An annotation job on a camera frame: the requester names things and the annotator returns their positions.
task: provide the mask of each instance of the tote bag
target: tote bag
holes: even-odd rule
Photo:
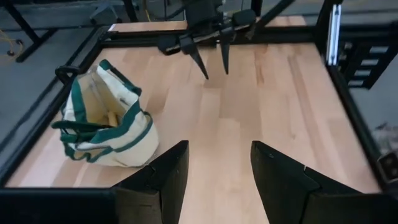
[[[152,117],[141,109],[141,89],[107,60],[75,78],[62,120],[65,154],[73,160],[105,166],[142,166],[154,154],[159,138]]]

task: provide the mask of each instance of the wood grain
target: wood grain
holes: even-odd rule
[[[272,22],[292,24],[303,19]],[[115,30],[183,25],[118,24]],[[190,57],[165,57],[155,48],[104,49],[95,62],[108,59],[143,89],[141,105],[159,132],[157,156],[190,141],[180,223],[267,223],[251,171],[253,140],[357,190],[379,191],[313,44],[232,46],[229,75],[219,49],[200,53],[209,80]],[[109,187],[138,170],[73,162],[58,139],[59,132],[48,128],[8,187]]]

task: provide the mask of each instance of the black metal frame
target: black metal frame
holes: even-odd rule
[[[21,29],[28,35],[28,37],[33,41],[33,44],[23,51],[17,58],[16,62],[23,62],[32,53],[34,53],[46,40],[48,40],[54,33],[58,30],[57,28],[49,28],[46,33],[39,37],[35,31],[30,27],[26,20],[21,16],[18,10],[14,7],[10,0],[4,1],[4,8],[8,13],[14,18]]]
[[[130,22],[138,22],[138,18],[131,0],[123,0],[123,3],[124,8],[126,9],[126,13],[129,16]]]
[[[251,6],[255,12],[261,11],[261,8],[259,9],[259,7],[261,7],[260,2],[261,0],[252,0]],[[318,22],[315,26],[260,27],[256,30],[251,40],[245,37],[248,30],[239,30],[237,31],[235,40],[231,44],[315,43],[320,55],[325,55],[330,12],[334,4],[340,4],[341,2],[342,0],[325,0],[318,17]],[[391,44],[397,38],[394,28],[395,26],[391,26],[391,24],[341,26],[339,38],[340,45],[345,42],[366,42],[370,44],[383,42],[385,44]],[[184,30],[104,32],[91,52],[77,68],[73,69],[68,66],[60,67],[56,71],[56,76],[65,84],[64,87],[42,115],[34,129],[30,131],[30,135],[19,145],[12,157],[8,160],[8,163],[0,169],[0,186],[6,184],[12,173],[17,169],[18,165],[23,161],[40,135],[48,127],[53,117],[57,114],[62,103],[67,99],[73,79],[78,74],[85,73],[103,49],[118,47],[155,47],[160,35],[183,33]],[[205,41],[201,44],[213,45],[214,41]],[[337,65],[325,66],[380,188],[383,189],[383,191],[387,191],[393,187],[397,187],[397,182],[389,182],[386,180],[384,173],[388,172],[388,170],[382,170],[381,166],[377,164],[377,160],[381,155],[378,153],[376,143],[349,93],[347,80],[340,73]]]

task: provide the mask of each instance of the black panel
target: black panel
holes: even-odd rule
[[[270,224],[398,223],[388,194],[362,194],[259,141],[251,162]]]
[[[187,186],[188,158],[188,141],[180,141],[148,166],[122,180],[115,187],[142,193],[141,197],[148,198],[147,207],[156,207],[158,204],[161,207],[159,212],[153,212],[150,215],[160,215],[163,224],[178,224]],[[149,198],[151,195],[155,197],[156,194],[160,194],[157,201]]]
[[[214,0],[189,1],[185,3],[185,18],[188,28],[202,26],[202,29],[209,29],[207,24],[217,17],[216,3]]]
[[[4,224],[117,223],[110,189],[0,189]]]
[[[389,152],[378,160],[380,168],[384,171],[384,177],[388,182],[398,180],[398,157],[396,152]]]
[[[32,4],[33,0],[11,0],[13,4]],[[0,7],[4,6],[4,1],[0,1]]]
[[[300,223],[308,194],[320,187],[304,175],[305,166],[259,141],[251,165],[269,223]]]

